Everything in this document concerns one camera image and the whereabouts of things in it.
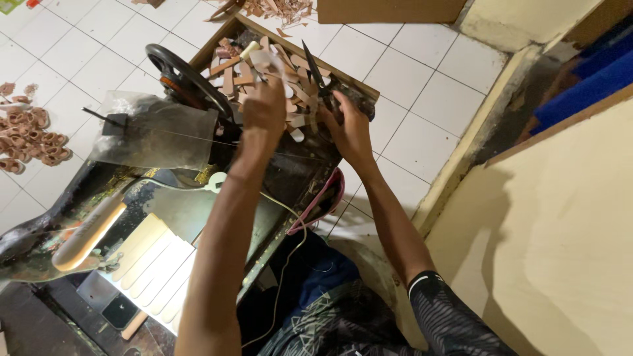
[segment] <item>wall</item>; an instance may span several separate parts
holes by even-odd
[[[460,24],[470,37],[517,52],[571,30],[602,0],[474,0]]]
[[[427,239],[520,355],[625,355],[633,329],[633,99],[475,167]]]

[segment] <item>plastic sheet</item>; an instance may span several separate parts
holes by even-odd
[[[128,114],[122,136],[99,134],[88,159],[146,168],[202,170],[209,162],[218,112],[137,92],[109,91],[99,110]]]

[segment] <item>forearm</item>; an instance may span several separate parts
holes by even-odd
[[[365,167],[361,180],[385,254],[404,283],[409,283],[423,270],[435,270],[429,249],[380,174],[378,166],[370,164]]]
[[[183,309],[177,343],[181,354],[213,355],[219,350],[239,354],[235,301],[267,161],[239,157],[214,202],[200,236]]]

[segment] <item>black sleeve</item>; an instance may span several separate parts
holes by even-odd
[[[429,355],[516,355],[439,274],[425,271],[408,288],[409,299]]]

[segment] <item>black scissors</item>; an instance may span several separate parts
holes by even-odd
[[[323,101],[325,107],[332,112],[334,118],[336,119],[336,122],[338,122],[339,125],[342,125],[345,121],[345,117],[343,116],[343,113],[340,109],[341,104],[338,102],[338,100],[336,100],[336,98],[332,94],[332,91],[330,89],[327,89],[327,86],[323,81],[323,77],[321,76],[321,72],[319,72],[318,70],[317,63],[315,62],[314,57],[312,57],[312,54],[310,54],[310,50],[306,46],[306,43],[303,42],[303,40],[301,41],[301,43],[303,43],[303,51],[305,51],[306,53],[306,61],[308,62],[308,66],[310,66],[312,82],[318,86],[319,101]]]

